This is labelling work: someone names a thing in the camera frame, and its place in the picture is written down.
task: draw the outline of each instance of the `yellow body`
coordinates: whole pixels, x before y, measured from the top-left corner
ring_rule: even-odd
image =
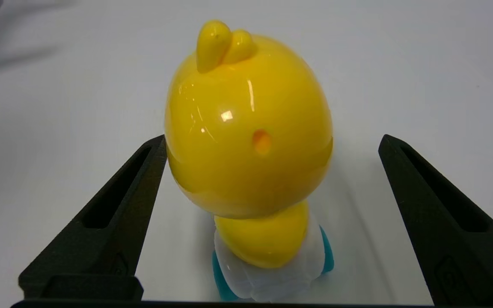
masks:
[[[282,251],[299,249],[292,237],[303,239],[309,215],[283,209],[319,185],[333,148],[326,99],[299,56],[279,41],[210,21],[170,85],[165,135],[176,183],[222,217],[217,227],[235,254],[263,267],[282,264],[248,260],[274,243],[262,230],[293,247]]]

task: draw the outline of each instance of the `toy head tuft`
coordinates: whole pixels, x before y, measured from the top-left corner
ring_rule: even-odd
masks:
[[[202,27],[196,52],[176,71],[165,135],[184,194],[232,218],[304,200],[323,179],[333,148],[327,101],[303,59],[221,21]]]
[[[231,32],[225,23],[209,21],[197,38],[197,70],[206,73],[222,63],[237,63],[251,57],[254,51],[250,33],[244,30]]]

